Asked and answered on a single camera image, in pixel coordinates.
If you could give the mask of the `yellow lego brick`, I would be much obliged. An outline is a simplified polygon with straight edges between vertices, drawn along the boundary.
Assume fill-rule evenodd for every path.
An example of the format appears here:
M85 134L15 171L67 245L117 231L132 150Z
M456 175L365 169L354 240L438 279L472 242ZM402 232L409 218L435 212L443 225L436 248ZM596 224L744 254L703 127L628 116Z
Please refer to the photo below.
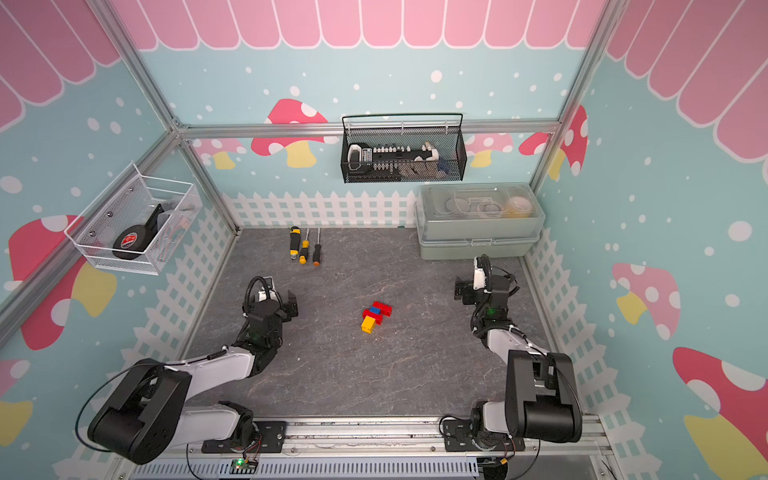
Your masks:
M361 330L364 333L372 334L376 325L377 323L375 318L366 316L361 323Z

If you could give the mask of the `red lego brick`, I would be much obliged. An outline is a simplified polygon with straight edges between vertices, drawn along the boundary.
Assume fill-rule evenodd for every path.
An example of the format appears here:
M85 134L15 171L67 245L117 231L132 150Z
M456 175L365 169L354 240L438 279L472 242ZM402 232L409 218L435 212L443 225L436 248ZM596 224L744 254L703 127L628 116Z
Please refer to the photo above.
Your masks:
M376 323L377 323L377 325L381 325L381 324L382 324L382 321L383 321L383 315L380 315L380 316L374 316L372 313L370 313L370 312L369 312L369 309L366 309L366 310L364 310L364 311L363 311L363 313L362 313L362 317L363 317L363 319L364 319L366 316L370 316L370 317L373 317L373 318L375 318L375 319L376 319Z
M378 302L378 301L375 301L373 303L373 308L378 309L380 314L383 315L383 316L386 316L386 317L389 317L392 314L392 311L393 311L393 309L392 309L392 307L390 305L382 303L382 302Z

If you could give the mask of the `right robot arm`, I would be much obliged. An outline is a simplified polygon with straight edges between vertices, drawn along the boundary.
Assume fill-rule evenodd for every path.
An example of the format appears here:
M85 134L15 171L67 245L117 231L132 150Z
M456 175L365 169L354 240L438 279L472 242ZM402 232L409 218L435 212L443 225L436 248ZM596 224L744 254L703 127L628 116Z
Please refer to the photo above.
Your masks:
M496 269L489 256L474 259L471 280L455 282L454 297L474 308L472 335L506 365L501 401L480 401L472 409L469 437L481 449L506 438L576 443L583 411L571 358L534 343L509 317L509 300L519 291L516 277Z

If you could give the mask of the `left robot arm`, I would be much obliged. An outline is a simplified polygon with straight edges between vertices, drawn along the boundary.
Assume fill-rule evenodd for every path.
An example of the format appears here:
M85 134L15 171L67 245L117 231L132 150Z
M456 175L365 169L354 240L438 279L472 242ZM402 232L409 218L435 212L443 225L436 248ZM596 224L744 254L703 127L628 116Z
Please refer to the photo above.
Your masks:
M299 314L296 295L280 294L272 278L253 277L244 294L236 340L214 353L164 363L137 361L115 375L117 386L77 440L86 448L147 464L169 447L218 441L245 459L263 447L253 411L232 401L191 406L215 387L255 377L283 344L283 326Z

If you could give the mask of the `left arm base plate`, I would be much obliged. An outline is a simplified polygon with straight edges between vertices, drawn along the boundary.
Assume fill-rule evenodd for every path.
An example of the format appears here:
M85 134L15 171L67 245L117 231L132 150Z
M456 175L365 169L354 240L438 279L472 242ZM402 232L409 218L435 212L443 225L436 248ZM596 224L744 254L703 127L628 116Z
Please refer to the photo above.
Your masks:
M245 430L236 431L226 440L206 440L204 454L261 454L280 453L286 439L285 421L253 421Z

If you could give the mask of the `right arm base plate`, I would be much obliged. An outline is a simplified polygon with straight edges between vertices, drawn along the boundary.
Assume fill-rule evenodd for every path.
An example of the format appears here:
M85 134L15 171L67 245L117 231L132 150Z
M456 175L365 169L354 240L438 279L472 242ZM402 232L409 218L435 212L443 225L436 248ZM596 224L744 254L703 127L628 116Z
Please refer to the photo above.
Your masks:
M500 452L506 456L526 449L522 439L507 434L474 430L470 419L446 415L438 421L438 433L447 452Z

